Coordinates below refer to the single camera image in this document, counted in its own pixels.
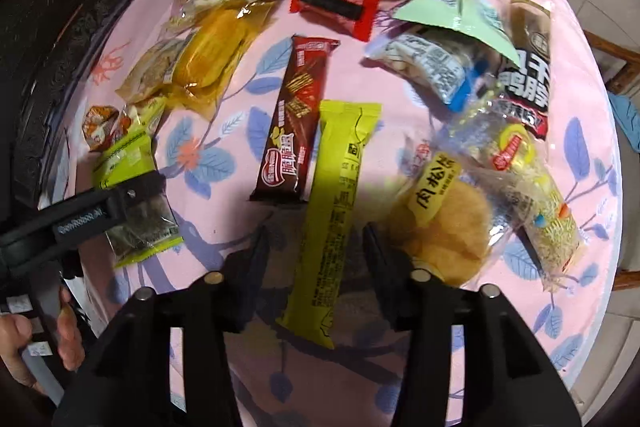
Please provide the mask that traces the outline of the person's left hand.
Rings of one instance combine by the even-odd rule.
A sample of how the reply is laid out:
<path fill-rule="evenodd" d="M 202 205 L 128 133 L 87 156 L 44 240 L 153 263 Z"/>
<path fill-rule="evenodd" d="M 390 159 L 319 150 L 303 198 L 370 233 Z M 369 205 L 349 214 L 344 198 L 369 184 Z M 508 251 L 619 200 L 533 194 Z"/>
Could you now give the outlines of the person's left hand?
<path fill-rule="evenodd" d="M 76 315 L 70 306 L 72 294 L 65 286 L 60 288 L 61 311 L 56 320 L 58 326 L 58 354 L 68 371 L 76 371 L 85 358 Z M 1 317 L 1 358 L 11 376 L 21 385 L 34 389 L 40 395 L 43 387 L 35 379 L 21 357 L 21 351 L 32 339 L 32 323 L 18 314 Z"/>

